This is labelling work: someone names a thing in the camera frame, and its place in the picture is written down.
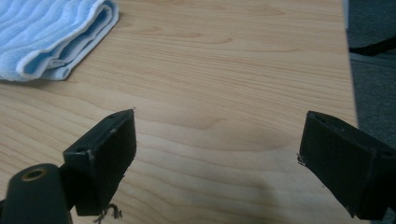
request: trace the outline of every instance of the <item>wood grain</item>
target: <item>wood grain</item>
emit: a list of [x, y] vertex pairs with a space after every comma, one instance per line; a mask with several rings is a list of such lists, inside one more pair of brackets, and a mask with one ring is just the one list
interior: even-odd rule
[[356, 124], [343, 27], [339, 0], [120, 0], [69, 79], [0, 83], [0, 191], [134, 107], [105, 223], [360, 223], [296, 160], [308, 110]]

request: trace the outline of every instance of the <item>gray carpet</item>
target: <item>gray carpet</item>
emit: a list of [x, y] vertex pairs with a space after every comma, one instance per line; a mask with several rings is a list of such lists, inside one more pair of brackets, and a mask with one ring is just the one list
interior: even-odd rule
[[[350, 0], [347, 34], [352, 48], [396, 36], [396, 1]], [[396, 50], [351, 59], [360, 129], [396, 148]], [[395, 218], [389, 210], [373, 223], [396, 223]]]

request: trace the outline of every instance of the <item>light blue towel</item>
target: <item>light blue towel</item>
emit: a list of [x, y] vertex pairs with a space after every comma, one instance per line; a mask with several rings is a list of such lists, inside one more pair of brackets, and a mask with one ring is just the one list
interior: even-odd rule
[[0, 79], [67, 78], [118, 18], [113, 0], [0, 0]]

